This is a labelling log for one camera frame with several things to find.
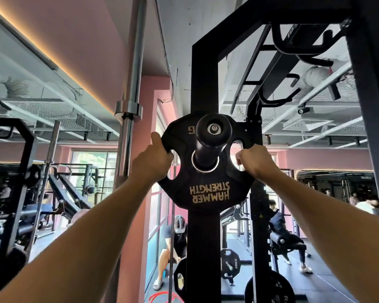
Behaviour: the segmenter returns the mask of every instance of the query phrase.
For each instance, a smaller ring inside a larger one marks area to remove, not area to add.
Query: electrical cable
[[[157,298],[158,296],[160,295],[168,295],[168,291],[160,291],[160,292],[156,292],[154,294],[152,294],[150,297],[149,297],[149,303],[153,303],[154,299]],[[179,295],[177,295],[175,292],[172,293],[172,302],[178,298],[182,303],[184,303],[184,301],[180,298]]]

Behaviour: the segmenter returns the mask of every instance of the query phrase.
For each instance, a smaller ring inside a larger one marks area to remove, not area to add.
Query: person sitting on bench
[[[163,271],[166,269],[168,262],[170,261],[171,251],[171,226],[167,225],[164,232],[164,238],[166,238],[167,249],[163,249],[159,257],[159,275],[154,281],[153,289],[159,290],[163,284]],[[174,219],[174,247],[173,257],[174,262],[179,263],[180,260],[187,256],[187,224],[185,219],[181,215],[175,216]]]
[[[273,231],[282,235],[282,237],[286,237],[286,241],[290,244],[295,244],[298,242],[303,243],[303,240],[300,239],[297,235],[289,233],[289,231],[285,227],[285,220],[283,219],[282,213],[279,209],[276,208],[276,202],[272,199],[269,200],[270,208],[275,212],[274,216],[271,218],[270,223],[273,226]],[[292,265],[291,261],[288,258],[288,253],[284,253],[283,257],[285,258],[285,262],[288,265]],[[306,250],[299,250],[300,257],[300,266],[299,270],[302,273],[312,273],[312,269],[306,266]]]

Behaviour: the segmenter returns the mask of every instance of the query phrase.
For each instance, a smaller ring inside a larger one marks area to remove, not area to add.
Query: ceiling vent
[[[333,120],[318,119],[312,117],[312,115],[309,115],[309,117],[297,115],[284,123],[284,130],[309,132],[330,122],[333,122]]]

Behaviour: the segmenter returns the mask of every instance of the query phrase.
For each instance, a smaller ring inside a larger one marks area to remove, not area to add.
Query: white shoe
[[[160,288],[162,288],[162,284],[163,284],[163,279],[159,279],[157,278],[155,281],[154,281],[154,284],[153,284],[153,289],[154,290],[160,290]]]
[[[309,268],[308,266],[306,266],[306,265],[300,265],[300,267],[299,267],[299,271],[300,272],[302,272],[302,273],[313,273],[313,270],[312,270],[312,268]]]

